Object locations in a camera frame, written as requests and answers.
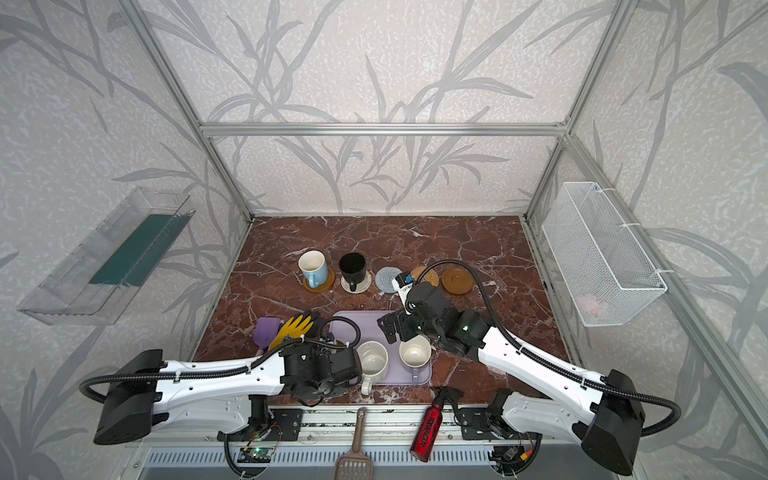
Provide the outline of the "tan woven rattan coaster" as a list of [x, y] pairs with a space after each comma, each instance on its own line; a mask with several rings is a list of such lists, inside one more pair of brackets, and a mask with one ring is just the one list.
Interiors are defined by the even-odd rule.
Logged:
[[[411, 271], [411, 276], [414, 280], [418, 280], [424, 271], [427, 269], [425, 265], [418, 266]], [[432, 269], [429, 270], [422, 278], [423, 282], [431, 284], [433, 287], [438, 288], [440, 286], [440, 278], [438, 273]]]

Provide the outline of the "white mug lavender handle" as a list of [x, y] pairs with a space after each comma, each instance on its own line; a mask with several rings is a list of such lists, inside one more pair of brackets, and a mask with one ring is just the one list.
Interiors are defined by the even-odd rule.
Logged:
[[419, 384], [419, 375], [422, 368], [430, 362], [431, 344], [429, 340], [421, 335], [401, 342], [398, 347], [400, 360], [410, 374], [411, 384]]

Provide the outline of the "brown wooden coaster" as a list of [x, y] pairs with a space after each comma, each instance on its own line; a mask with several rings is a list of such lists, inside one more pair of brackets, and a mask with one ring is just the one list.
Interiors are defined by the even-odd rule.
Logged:
[[472, 291], [475, 280], [471, 273], [464, 268], [451, 268], [443, 273], [441, 278], [443, 288], [452, 295], [466, 295]]
[[319, 286], [317, 286], [315, 288], [312, 288], [309, 285], [309, 281], [308, 281], [308, 279], [306, 277], [302, 276], [301, 277], [301, 281], [302, 281], [302, 286], [308, 292], [310, 292], [312, 294], [322, 294], [322, 293], [331, 291], [333, 289], [335, 281], [336, 281], [336, 274], [335, 274], [335, 272], [333, 270], [329, 270], [327, 278], [326, 278], [326, 281], [323, 284], [321, 284], [321, 285], [319, 285]]

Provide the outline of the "grey blue round coaster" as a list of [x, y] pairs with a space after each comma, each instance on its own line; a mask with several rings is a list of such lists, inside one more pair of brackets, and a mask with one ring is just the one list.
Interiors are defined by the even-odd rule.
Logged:
[[394, 281], [401, 272], [401, 269], [393, 266], [381, 268], [375, 275], [376, 286], [385, 294], [395, 294], [398, 287]]

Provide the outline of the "white woven spiral coaster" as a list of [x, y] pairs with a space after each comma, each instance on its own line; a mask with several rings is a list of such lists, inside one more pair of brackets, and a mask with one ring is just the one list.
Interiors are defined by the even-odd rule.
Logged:
[[366, 292], [373, 282], [373, 276], [370, 271], [368, 271], [365, 275], [365, 278], [362, 282], [356, 283], [355, 288], [352, 288], [352, 285], [347, 281], [345, 277], [341, 278], [340, 284], [341, 287], [344, 289], [345, 292], [349, 294], [361, 294]]

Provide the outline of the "black mug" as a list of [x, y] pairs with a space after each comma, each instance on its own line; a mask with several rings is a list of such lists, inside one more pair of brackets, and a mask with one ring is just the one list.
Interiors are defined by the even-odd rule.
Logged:
[[339, 259], [339, 269], [342, 277], [355, 288], [355, 284], [362, 282], [367, 273], [367, 263], [365, 257], [357, 252], [344, 254]]

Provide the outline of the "white mug blue outside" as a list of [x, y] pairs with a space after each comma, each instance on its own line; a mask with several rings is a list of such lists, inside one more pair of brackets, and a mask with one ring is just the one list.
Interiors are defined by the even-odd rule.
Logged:
[[303, 253], [298, 265], [310, 289], [317, 289], [328, 280], [328, 266], [322, 252], [310, 250]]

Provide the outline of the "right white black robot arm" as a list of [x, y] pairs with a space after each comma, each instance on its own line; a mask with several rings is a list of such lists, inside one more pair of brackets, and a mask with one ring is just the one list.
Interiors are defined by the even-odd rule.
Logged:
[[410, 276], [392, 287], [402, 309], [381, 317], [388, 342], [422, 335], [440, 349], [500, 370], [540, 392], [504, 394], [496, 416], [519, 433], [568, 440], [601, 467], [632, 474], [639, 441], [673, 426], [681, 417], [672, 400], [641, 394], [625, 374], [587, 370], [512, 335], [492, 315], [458, 310], [443, 291]]

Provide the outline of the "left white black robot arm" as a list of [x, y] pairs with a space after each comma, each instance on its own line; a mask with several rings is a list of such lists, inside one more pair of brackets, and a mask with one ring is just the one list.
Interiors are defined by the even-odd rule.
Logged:
[[162, 350], [146, 350], [114, 374], [83, 380], [79, 391], [101, 406], [95, 444], [117, 445], [160, 430], [256, 430], [268, 398], [290, 395], [312, 407], [344, 395], [361, 375], [354, 345], [300, 338], [216, 362], [166, 360]]

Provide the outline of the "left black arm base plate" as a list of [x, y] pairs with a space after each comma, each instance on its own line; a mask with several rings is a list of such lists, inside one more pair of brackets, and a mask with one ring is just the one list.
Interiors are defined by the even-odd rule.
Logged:
[[295, 442], [301, 431], [304, 410], [280, 408], [270, 410], [270, 417], [256, 430], [254, 442]]

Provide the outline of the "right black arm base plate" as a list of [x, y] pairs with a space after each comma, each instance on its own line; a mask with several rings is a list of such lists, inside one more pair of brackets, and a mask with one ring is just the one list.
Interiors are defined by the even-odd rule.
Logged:
[[513, 429], [503, 420], [500, 408], [460, 407], [455, 419], [461, 427], [463, 440], [538, 441], [542, 437], [540, 433]]

